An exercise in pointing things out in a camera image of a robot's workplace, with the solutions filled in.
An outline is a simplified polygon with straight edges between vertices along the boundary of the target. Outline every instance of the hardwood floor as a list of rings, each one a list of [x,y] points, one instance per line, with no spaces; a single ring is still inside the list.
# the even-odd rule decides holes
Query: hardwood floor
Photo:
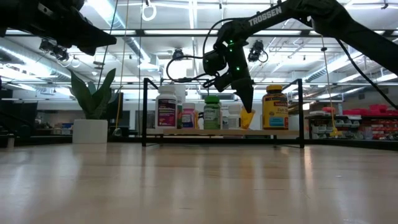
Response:
[[[309,146],[0,151],[0,223],[397,223],[398,153]]]

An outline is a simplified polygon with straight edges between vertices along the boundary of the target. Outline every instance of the white planter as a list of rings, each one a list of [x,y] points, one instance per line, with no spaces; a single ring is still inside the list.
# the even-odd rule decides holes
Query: white planter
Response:
[[[74,144],[101,144],[108,141],[108,122],[105,120],[76,119],[73,124]]]

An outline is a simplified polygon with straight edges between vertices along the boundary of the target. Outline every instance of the wooden board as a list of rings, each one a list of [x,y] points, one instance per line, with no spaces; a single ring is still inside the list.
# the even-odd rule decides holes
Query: wooden board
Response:
[[[285,130],[199,130],[199,129],[147,129],[147,134],[215,135],[215,136],[298,136],[299,131]]]

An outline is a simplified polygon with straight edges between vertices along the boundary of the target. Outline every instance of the pink label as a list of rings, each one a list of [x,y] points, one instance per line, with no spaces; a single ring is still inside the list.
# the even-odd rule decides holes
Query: pink label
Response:
[[[159,100],[158,101],[158,114],[157,114],[157,125],[159,127],[175,127],[175,105],[176,100]]]

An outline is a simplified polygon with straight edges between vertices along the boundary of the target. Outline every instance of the white bottle cap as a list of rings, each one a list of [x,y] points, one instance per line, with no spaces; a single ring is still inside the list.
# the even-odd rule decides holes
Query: white bottle cap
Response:
[[[241,112],[241,105],[239,105],[239,104],[229,105],[228,106],[228,112],[229,113],[240,113]]]
[[[160,86],[158,89],[159,93],[174,93],[175,94],[175,88],[172,85],[164,85]]]
[[[195,109],[195,104],[194,103],[183,103],[182,104],[182,109]]]

